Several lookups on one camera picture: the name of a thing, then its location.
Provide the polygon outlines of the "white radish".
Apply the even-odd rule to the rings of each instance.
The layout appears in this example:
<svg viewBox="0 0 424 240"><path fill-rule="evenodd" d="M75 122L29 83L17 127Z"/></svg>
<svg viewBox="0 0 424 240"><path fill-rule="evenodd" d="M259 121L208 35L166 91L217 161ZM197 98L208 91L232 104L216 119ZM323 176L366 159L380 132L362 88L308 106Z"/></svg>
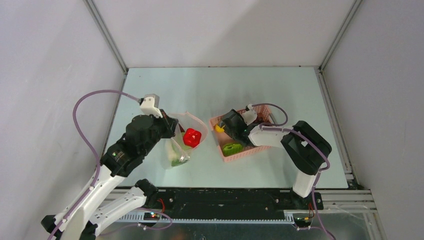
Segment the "white radish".
<svg viewBox="0 0 424 240"><path fill-rule="evenodd" d="M174 149L174 144L171 139L165 141L165 149L167 154L167 159L172 163L180 159L179 153Z"/></svg>

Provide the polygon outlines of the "red bell pepper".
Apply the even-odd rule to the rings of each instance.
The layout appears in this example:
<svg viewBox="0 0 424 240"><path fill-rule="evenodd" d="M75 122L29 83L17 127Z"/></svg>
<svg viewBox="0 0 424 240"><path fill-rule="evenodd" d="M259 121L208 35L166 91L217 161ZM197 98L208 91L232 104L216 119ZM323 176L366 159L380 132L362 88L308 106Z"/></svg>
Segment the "red bell pepper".
<svg viewBox="0 0 424 240"><path fill-rule="evenodd" d="M183 143L191 148L196 148L200 144L201 138L202 133L193 128L187 128L182 137Z"/></svg>

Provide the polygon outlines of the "pink perforated plastic basket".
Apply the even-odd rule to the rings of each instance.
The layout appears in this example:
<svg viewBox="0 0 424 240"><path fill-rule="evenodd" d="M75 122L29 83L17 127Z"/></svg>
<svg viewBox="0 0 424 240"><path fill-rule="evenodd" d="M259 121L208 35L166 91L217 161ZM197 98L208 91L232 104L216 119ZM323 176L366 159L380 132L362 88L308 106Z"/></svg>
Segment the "pink perforated plastic basket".
<svg viewBox="0 0 424 240"><path fill-rule="evenodd" d="M267 123L274 123L274 120L272 119L272 117L270 117L270 115L272 115L272 111L270 110L268 106L260 105L260 106L254 106L253 108L258 114L257 116L260 120L262 119ZM246 146L243 148L243 151L237 154L224 156L222 153L222 147L228 143L238 143L238 142L231 139L226 133L224 132L218 133L214 130L214 126L218 124L221 121L221 119L222 119L222 115L212 117L209 119L208 124L212 132L212 135L214 137L214 140L216 142L216 145L217 145L216 148L220 154L220 157L223 159L224 162L231 162L231 161L244 158L244 157L247 157L247 156L250 156L250 155L253 155L253 154L256 154L271 148L271 146Z"/></svg>

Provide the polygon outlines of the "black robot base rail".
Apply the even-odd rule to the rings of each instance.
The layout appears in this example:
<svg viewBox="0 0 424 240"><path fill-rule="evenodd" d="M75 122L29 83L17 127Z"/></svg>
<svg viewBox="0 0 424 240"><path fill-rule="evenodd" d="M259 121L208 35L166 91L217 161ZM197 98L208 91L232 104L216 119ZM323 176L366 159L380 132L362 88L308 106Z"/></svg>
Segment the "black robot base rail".
<svg viewBox="0 0 424 240"><path fill-rule="evenodd" d="M319 192L301 198L288 188L160 187L142 207L177 221L282 221L290 211L324 209Z"/></svg>

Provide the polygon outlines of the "clear zip top bag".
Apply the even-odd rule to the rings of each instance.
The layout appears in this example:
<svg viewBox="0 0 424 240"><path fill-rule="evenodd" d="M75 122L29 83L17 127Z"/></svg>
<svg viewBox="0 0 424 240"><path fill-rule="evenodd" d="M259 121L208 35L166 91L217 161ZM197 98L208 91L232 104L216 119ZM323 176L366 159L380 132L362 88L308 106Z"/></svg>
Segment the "clear zip top bag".
<svg viewBox="0 0 424 240"><path fill-rule="evenodd" d="M164 142L165 152L161 166L166 170L189 162L194 151L208 136L206 124L188 111L170 113L168 116L177 119L178 125L174 136Z"/></svg>

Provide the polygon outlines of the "green leafy lettuce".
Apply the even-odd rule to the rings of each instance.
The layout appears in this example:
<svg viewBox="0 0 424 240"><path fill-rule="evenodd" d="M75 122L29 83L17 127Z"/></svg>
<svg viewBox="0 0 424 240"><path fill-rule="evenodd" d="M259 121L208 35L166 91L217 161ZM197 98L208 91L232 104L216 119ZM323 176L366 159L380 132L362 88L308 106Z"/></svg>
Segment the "green leafy lettuce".
<svg viewBox="0 0 424 240"><path fill-rule="evenodd" d="M189 159L190 159L190 155L191 155L191 153L193 151L193 148L192 147L186 146L183 143L183 135L184 135L184 132L181 133L180 135L177 135L175 138L172 138L171 139L173 141L173 147L174 147L174 149L180 155L178 161L170 162L172 168L173 167L180 166L180 165L183 165L186 162L188 162Z"/></svg>

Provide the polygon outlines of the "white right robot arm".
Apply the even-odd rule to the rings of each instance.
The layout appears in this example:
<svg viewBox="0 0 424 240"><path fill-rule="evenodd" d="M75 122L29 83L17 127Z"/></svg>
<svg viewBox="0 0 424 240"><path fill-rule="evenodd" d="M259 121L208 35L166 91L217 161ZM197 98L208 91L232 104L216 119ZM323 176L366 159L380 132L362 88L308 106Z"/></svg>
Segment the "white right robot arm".
<svg viewBox="0 0 424 240"><path fill-rule="evenodd" d="M315 189L319 175L331 166L328 157L332 147L306 121L300 120L289 129L281 123L259 120L253 109L244 113L232 109L222 116L216 127L243 147L285 149L297 168L291 204L297 209L310 204L310 193Z"/></svg>

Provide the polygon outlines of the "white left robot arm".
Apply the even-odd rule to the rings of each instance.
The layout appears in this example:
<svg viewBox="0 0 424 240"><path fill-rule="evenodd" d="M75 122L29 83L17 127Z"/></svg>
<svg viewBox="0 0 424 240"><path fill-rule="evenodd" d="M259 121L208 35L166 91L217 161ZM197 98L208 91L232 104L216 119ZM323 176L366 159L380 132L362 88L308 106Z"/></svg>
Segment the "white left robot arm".
<svg viewBox="0 0 424 240"><path fill-rule="evenodd" d="M94 240L111 223L138 208L153 208L158 202L158 189L147 179L141 179L123 196L101 207L112 190L143 163L145 157L162 139L175 137L179 121L162 114L160 117L137 115L126 126L125 132L102 157L79 195L62 212L46 215L41 225L60 240L77 211L83 212L80 240Z"/></svg>

